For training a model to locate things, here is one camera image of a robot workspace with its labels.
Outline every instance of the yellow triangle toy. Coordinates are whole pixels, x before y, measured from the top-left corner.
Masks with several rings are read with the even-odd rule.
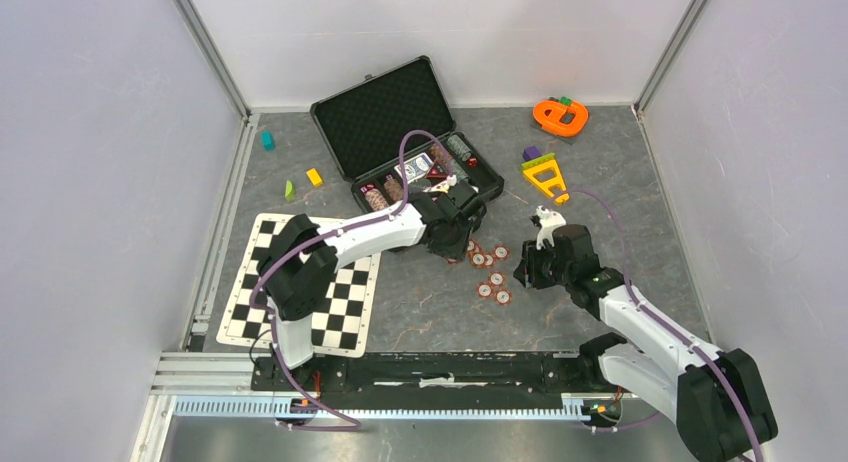
[[[551,172],[553,173],[553,177],[539,178],[540,175]],[[559,164],[557,164],[556,156],[553,153],[545,154],[521,164],[521,173],[524,174],[524,178],[528,182],[533,184],[533,187],[536,187],[548,197],[554,197],[551,189],[567,190],[565,179],[559,170]],[[562,194],[554,199],[554,203],[556,205],[562,205],[566,200],[568,200],[568,194]]]

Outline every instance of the case lid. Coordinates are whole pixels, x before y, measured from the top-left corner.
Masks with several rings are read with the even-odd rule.
[[[440,137],[456,124],[425,56],[316,102],[310,113],[347,180],[396,160],[410,130]],[[406,152],[427,141],[413,137]]]

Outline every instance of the blue block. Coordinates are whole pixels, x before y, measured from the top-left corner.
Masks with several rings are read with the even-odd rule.
[[[542,152],[536,148],[535,145],[531,145],[524,149],[524,153],[521,154],[521,157],[524,159],[524,162],[530,162],[533,159],[538,159],[542,156]]]
[[[271,132],[267,130],[262,132],[262,147],[265,147],[265,150],[272,150],[274,148],[274,139],[271,138]]]

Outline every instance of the robotic arm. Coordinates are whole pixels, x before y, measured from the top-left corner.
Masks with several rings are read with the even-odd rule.
[[[416,244],[426,245],[428,251],[448,260],[461,260],[471,232],[480,227],[486,214],[483,199],[466,182],[445,185],[444,191],[411,194],[409,203],[394,214],[398,204],[325,226],[300,214],[274,238],[268,256],[259,264],[261,275],[301,243],[329,235],[286,262],[265,285],[267,303],[276,307],[274,323],[290,368],[312,358],[312,313],[339,269],[371,254]]]
[[[699,347],[722,371],[739,396],[760,442],[777,436],[777,423],[754,360],[741,349],[723,352],[693,335],[632,287],[631,301],[622,274],[602,267],[588,229],[566,224],[556,212],[539,207],[531,218],[536,240],[522,246],[514,272],[525,287],[563,286],[572,301],[620,334],[608,333],[580,346],[589,377],[626,388],[675,423],[686,447],[700,461],[726,461],[751,444],[728,394]],[[688,344],[649,318],[645,311],[684,334]]]

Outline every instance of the green block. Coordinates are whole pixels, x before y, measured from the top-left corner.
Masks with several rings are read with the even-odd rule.
[[[527,162],[524,162],[523,164],[521,164],[521,170],[527,170],[530,167],[533,167],[534,165],[543,164],[543,163],[545,163],[545,162],[547,162],[551,159],[555,159],[555,158],[556,158],[556,155],[554,155],[553,152],[551,152],[550,154],[545,154],[541,157],[536,157],[533,160],[528,160]]]
[[[294,184],[291,183],[291,180],[286,181],[286,200],[289,202],[294,199]]]

